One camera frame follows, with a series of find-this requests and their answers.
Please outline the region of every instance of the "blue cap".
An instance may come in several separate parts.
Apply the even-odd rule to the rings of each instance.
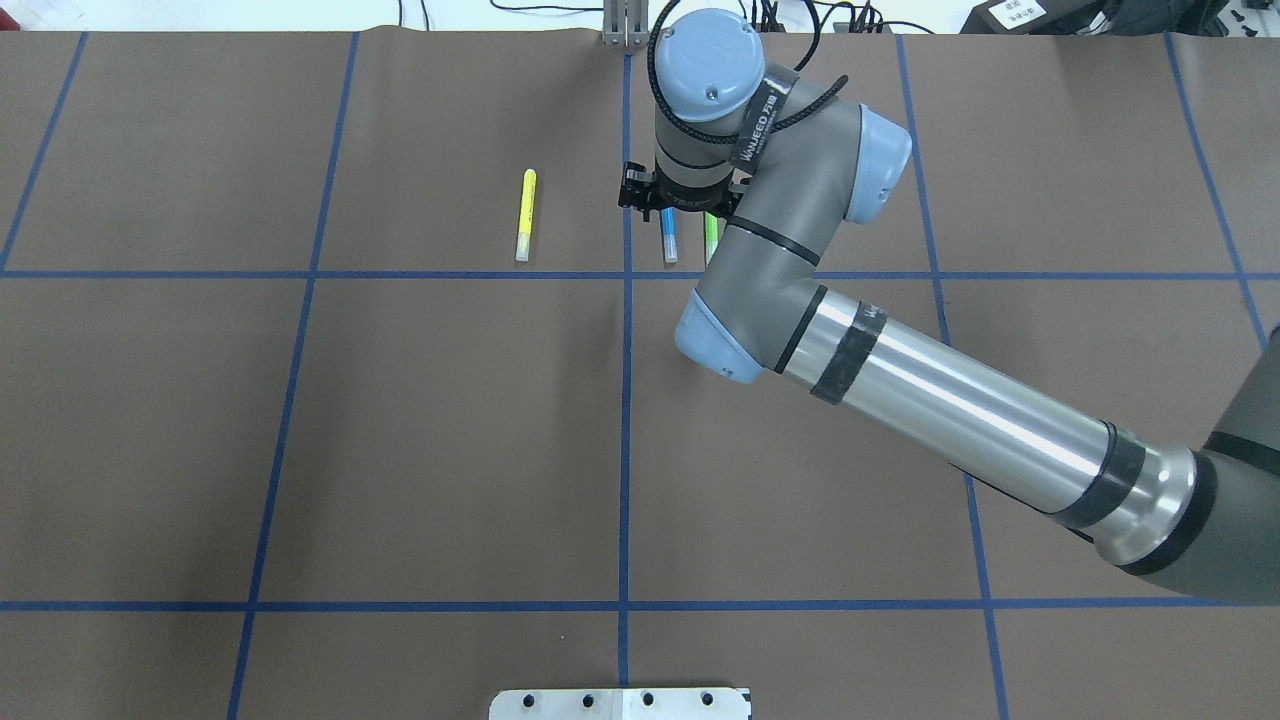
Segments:
[[[676,347],[690,360],[736,383],[750,384],[764,368],[721,324],[695,290],[676,325]]]
[[[694,10],[676,20],[663,31],[654,61],[663,96],[687,123],[737,110],[764,79],[760,36],[728,10]]]
[[[888,202],[902,168],[911,159],[911,135],[863,105],[863,129],[858,138],[858,174],[845,219],[865,224]]]

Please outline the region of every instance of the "white bracket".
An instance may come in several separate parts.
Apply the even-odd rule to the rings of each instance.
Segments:
[[[604,0],[602,38],[618,47],[649,42],[649,0]]]
[[[489,720],[751,720],[751,691],[503,691],[489,703]]]

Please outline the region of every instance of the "white label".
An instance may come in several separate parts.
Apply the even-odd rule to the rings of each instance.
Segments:
[[[1005,29],[1014,29],[1047,14],[1036,0],[1006,0],[987,9]]]

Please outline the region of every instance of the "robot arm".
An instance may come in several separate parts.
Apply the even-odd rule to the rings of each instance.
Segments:
[[[769,368],[824,402],[847,405],[1144,580],[1211,598],[1280,601],[1280,342],[1197,452],[1149,445],[829,291],[813,277],[822,254],[841,222],[870,222],[888,200],[910,137],[840,99],[768,135],[773,118],[756,118],[756,90],[777,68],[765,70],[759,38],[741,18],[695,12],[662,35],[649,46],[660,86],[657,168],[648,176],[628,165],[621,201],[728,217],[676,331],[682,352],[744,383]],[[795,82],[780,117],[820,95]],[[767,150],[739,197],[731,163],[746,141],[707,136],[741,140],[762,128]]]

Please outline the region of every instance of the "marker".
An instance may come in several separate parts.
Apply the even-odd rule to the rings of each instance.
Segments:
[[[662,211],[662,259],[668,265],[680,260],[676,250],[676,211],[671,208]]]
[[[719,219],[710,213],[703,213],[703,236],[707,238],[707,261],[710,263],[719,245]]]
[[[534,234],[534,187],[538,173],[525,170],[525,186],[520,191],[520,232],[516,234],[516,261],[529,261],[529,238]]]

